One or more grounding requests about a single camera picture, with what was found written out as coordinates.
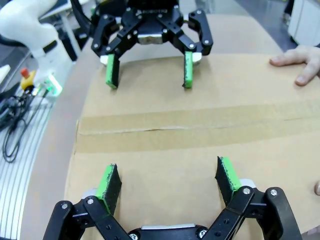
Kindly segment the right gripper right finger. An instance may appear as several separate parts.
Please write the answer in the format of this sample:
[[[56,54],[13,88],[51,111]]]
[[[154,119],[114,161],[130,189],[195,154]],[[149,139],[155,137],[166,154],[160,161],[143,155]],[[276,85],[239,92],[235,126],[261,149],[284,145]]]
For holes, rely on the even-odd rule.
[[[231,161],[217,158],[215,174],[225,208],[206,232],[208,240],[231,240],[245,219],[256,219],[265,240],[300,240],[302,235],[284,191],[270,187],[265,192],[243,185]]]

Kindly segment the person's right hand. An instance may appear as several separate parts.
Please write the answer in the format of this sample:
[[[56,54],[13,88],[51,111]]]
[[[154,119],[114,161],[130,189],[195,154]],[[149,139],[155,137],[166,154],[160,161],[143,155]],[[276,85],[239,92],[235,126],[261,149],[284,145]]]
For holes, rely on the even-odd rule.
[[[269,64],[274,67],[305,64],[302,72],[294,80],[297,86],[303,87],[315,77],[320,77],[320,48],[298,45],[295,49],[289,49],[270,58]]]

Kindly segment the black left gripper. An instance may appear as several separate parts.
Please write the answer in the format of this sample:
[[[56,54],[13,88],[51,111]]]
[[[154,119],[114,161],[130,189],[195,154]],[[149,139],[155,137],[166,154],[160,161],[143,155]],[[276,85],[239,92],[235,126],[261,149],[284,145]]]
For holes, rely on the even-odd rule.
[[[209,55],[213,38],[205,12],[197,9],[186,17],[179,9],[178,0],[128,0],[121,23],[111,15],[100,18],[93,34],[91,49],[99,57],[107,57],[106,84],[119,86],[120,57],[135,44],[163,44],[170,42],[184,55],[183,87],[193,86],[193,67],[203,56]],[[182,26],[198,34],[193,41]]]

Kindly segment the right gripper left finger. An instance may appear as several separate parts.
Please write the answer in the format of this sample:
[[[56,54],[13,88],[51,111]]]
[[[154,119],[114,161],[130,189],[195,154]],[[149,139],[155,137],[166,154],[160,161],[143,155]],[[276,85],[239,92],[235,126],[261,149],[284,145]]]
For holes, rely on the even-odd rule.
[[[129,240],[114,217],[122,182],[116,164],[106,167],[96,192],[72,204],[56,203],[51,214],[52,240],[79,240],[87,228],[96,228],[104,240]]]

